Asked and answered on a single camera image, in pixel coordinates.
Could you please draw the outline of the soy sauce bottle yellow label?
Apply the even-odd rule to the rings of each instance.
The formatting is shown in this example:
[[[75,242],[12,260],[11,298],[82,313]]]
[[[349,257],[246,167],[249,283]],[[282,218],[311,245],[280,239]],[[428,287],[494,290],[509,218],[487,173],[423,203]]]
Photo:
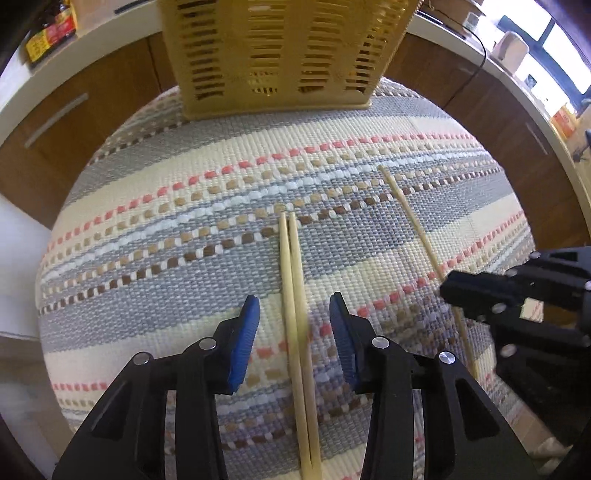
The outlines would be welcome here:
[[[31,63],[36,63],[41,60],[43,55],[50,49],[46,30],[42,29],[31,34],[25,44],[25,49]]]

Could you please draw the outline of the sauce bottle red label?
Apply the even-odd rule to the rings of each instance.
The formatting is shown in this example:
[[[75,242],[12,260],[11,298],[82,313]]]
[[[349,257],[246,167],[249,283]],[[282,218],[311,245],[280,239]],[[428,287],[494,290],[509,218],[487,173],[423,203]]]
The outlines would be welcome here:
[[[47,10],[48,41],[58,46],[74,36],[77,30],[75,11],[68,0],[51,1]]]

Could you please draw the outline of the striped woven placemat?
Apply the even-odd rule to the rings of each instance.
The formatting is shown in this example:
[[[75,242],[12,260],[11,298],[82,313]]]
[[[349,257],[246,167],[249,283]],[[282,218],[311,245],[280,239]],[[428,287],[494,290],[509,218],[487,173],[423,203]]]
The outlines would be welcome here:
[[[232,479],[301,473],[294,370],[315,381],[322,473],[361,474],[372,401],[346,384],[329,298],[424,356],[455,353],[509,423],[487,326],[439,293],[452,270],[502,273],[533,250],[502,166],[461,124],[389,80],[361,110],[187,120],[170,89],[92,155],[37,274],[44,361],[77,430],[141,351],[182,352],[260,305],[238,392],[217,399]]]

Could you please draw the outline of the yellow plastic utensil basket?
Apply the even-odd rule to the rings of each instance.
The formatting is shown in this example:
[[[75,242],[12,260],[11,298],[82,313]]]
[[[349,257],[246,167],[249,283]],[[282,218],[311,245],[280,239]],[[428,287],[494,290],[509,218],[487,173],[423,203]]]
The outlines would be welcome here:
[[[160,1],[184,115],[362,109],[418,1]]]

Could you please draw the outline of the bamboo chopstick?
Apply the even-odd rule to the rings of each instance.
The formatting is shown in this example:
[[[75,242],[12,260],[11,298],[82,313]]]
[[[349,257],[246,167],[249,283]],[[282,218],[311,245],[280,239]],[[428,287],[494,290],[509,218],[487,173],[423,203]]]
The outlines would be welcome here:
[[[380,173],[384,177],[384,180],[390,187],[391,192],[394,195],[394,198],[396,198],[398,202],[401,204],[401,207],[405,211],[405,215],[407,216],[408,221],[411,223],[415,232],[417,233],[421,241],[421,244],[429,258],[432,269],[436,273],[437,279],[440,283],[443,283],[446,277],[444,275],[443,268],[441,267],[441,262],[439,261],[436,252],[432,247],[432,244],[427,236],[425,229],[422,226],[422,223],[420,222],[415,211],[408,202],[406,195],[404,194],[403,190],[401,190],[401,187],[398,185],[396,179],[394,179],[394,176],[386,167],[384,167],[384,165],[379,165],[378,170],[380,171]],[[468,337],[467,326],[465,325],[465,322],[462,319],[462,314],[458,307],[453,307],[452,312],[468,360],[468,370],[474,378],[478,378],[478,364],[476,362],[472,344]]]
[[[308,427],[311,478],[322,479],[321,442],[320,432],[318,432],[314,368],[312,368],[310,351],[310,321],[308,320],[307,295],[305,295],[304,289],[304,268],[303,259],[301,258],[301,244],[298,238],[298,222],[294,212],[290,212],[290,216],[288,216],[288,230],[290,230],[290,266],[291,274],[293,274],[295,320],[297,321],[301,377],[303,377],[304,408]]]
[[[304,384],[301,378],[301,359],[298,351],[296,304],[294,303],[293,273],[291,272],[290,239],[288,238],[287,214],[280,214],[280,275],[283,297],[283,320],[286,326],[288,368],[294,398],[295,433],[297,433],[298,456],[301,463],[301,478],[311,479],[310,442],[308,420],[305,413]]]

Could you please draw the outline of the beige rice cooker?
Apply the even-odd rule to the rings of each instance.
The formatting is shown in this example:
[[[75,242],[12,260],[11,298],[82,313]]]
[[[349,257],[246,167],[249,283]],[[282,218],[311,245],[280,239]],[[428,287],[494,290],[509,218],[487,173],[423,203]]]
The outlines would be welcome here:
[[[529,46],[516,32],[507,31],[492,51],[492,58],[507,72],[514,74],[529,54]]]

